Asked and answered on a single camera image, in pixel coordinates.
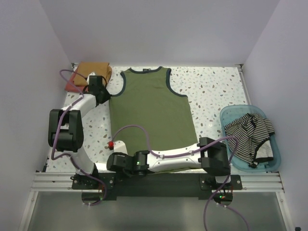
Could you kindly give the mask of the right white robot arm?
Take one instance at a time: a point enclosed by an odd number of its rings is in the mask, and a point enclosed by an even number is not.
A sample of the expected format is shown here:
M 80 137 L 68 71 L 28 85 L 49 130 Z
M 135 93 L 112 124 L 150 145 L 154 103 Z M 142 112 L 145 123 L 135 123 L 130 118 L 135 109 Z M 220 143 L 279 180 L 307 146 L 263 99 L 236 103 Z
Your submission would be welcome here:
M 123 141 L 113 143 L 113 153 L 108 157 L 106 168 L 128 175 L 145 175 L 202 169 L 214 177 L 215 185 L 226 189 L 231 184 L 231 168 L 224 143 L 201 137 L 198 143 L 165 151 L 137 151 L 128 155 Z

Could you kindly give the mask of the olive green tank top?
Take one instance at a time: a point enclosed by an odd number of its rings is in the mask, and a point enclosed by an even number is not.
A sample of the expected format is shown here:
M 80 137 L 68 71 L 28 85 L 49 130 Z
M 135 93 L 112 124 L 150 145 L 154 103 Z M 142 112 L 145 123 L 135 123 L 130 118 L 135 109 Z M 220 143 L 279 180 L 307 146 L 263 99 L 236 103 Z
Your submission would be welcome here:
M 188 97 L 172 89 L 170 68 L 130 68 L 120 74 L 123 88 L 109 101 L 111 131 L 129 155 L 197 143 Z

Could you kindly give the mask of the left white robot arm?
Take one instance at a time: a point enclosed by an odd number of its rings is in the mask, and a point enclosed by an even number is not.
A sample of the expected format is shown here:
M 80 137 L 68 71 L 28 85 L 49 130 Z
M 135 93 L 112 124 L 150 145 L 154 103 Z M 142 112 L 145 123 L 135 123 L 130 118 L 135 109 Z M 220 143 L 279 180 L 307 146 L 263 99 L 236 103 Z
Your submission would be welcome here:
M 87 155 L 84 147 L 82 118 L 92 109 L 111 99 L 105 77 L 90 75 L 88 84 L 79 92 L 79 97 L 61 109 L 52 109 L 49 114 L 48 144 L 51 160 L 64 156 L 69 158 L 78 175 L 84 175 L 83 184 L 96 188 L 100 177 L 94 174 L 96 165 Z

